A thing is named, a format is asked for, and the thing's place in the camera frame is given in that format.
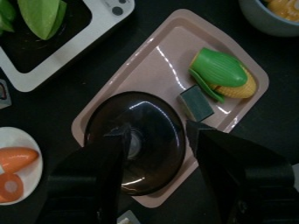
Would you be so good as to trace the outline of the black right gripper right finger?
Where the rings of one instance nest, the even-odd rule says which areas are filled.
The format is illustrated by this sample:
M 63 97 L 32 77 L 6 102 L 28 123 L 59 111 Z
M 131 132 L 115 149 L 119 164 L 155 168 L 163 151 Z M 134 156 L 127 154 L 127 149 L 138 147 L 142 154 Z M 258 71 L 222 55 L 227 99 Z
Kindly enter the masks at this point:
M 269 148 L 189 121 L 187 137 L 221 224 L 299 224 L 295 172 Z

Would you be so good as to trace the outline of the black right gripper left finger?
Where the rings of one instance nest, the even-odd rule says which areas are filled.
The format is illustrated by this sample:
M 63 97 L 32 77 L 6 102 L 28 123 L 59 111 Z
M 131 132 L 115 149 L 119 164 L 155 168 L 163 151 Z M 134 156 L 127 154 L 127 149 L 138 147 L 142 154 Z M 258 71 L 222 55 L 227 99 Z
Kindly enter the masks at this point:
M 114 128 L 72 152 L 51 173 L 35 224 L 118 224 L 131 127 Z

